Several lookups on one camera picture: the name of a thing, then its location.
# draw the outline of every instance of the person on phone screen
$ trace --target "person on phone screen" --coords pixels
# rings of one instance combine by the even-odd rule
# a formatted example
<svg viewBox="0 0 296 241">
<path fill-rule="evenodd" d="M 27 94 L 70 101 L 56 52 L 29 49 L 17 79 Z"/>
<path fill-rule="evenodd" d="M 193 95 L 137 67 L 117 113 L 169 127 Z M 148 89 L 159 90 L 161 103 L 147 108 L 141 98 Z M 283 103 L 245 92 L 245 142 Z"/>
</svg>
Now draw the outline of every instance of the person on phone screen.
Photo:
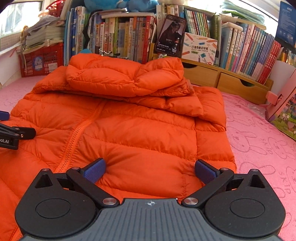
<svg viewBox="0 0 296 241">
<path fill-rule="evenodd" d="M 179 23 L 172 22 L 159 38 L 158 42 L 161 45 L 169 47 L 171 53 L 176 53 L 177 44 L 182 37 L 182 35 L 178 33 L 180 27 L 181 25 Z"/>
</svg>

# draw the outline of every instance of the drawer handle cutout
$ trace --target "drawer handle cutout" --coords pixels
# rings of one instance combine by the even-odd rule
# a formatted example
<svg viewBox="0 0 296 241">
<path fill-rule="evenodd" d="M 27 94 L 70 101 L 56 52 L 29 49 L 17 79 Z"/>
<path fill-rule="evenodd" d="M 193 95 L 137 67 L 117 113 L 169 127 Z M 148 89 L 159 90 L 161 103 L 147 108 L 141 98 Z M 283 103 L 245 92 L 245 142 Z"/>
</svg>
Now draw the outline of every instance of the drawer handle cutout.
<svg viewBox="0 0 296 241">
<path fill-rule="evenodd" d="M 254 84 L 251 84 L 251 83 L 249 83 L 249 82 L 247 82 L 247 81 L 244 81 L 244 80 L 240 80 L 241 81 L 241 83 L 244 85 L 244 86 L 246 86 L 246 87 L 253 87 L 254 86 Z"/>
<path fill-rule="evenodd" d="M 197 65 L 194 65 L 194 64 L 189 64 L 189 63 L 184 63 L 184 62 L 182 62 L 182 65 L 186 69 L 192 69 L 192 68 L 197 66 Z"/>
</svg>

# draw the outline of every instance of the metal screw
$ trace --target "metal screw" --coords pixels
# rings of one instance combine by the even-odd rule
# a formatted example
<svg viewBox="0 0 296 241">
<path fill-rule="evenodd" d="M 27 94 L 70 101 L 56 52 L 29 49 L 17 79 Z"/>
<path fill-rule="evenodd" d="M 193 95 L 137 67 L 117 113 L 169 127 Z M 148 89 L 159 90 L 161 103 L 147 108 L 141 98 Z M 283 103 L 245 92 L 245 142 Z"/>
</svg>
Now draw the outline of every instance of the metal screw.
<svg viewBox="0 0 296 241">
<path fill-rule="evenodd" d="M 116 203 L 117 203 L 117 200 L 113 197 L 107 197 L 107 198 L 103 199 L 103 204 L 108 205 L 108 206 L 115 205 Z"/>
<path fill-rule="evenodd" d="M 196 204 L 198 204 L 198 199 L 196 199 L 194 197 L 187 197 L 187 198 L 184 199 L 184 202 L 187 205 L 196 205 Z"/>
</svg>

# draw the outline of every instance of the blue round sticker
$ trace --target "blue round sticker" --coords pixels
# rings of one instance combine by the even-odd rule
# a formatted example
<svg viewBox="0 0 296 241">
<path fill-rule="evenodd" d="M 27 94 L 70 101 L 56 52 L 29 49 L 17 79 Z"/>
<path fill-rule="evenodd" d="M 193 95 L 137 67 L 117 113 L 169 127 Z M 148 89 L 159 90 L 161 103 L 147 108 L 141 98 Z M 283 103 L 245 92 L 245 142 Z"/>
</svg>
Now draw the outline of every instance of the blue round sticker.
<svg viewBox="0 0 296 241">
<path fill-rule="evenodd" d="M 36 71 L 40 71 L 43 69 L 43 58 L 41 56 L 37 56 L 33 60 L 33 68 Z"/>
</svg>

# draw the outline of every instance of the white plush toy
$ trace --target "white plush toy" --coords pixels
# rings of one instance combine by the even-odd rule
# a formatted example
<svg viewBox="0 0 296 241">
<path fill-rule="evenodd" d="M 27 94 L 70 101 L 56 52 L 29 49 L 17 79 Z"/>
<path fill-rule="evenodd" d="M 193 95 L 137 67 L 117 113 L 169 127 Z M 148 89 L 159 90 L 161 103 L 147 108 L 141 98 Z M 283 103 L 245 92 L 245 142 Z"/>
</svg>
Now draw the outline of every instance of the white plush toy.
<svg viewBox="0 0 296 241">
<path fill-rule="evenodd" d="M 159 4 L 187 5 L 190 0 L 158 0 Z"/>
</svg>

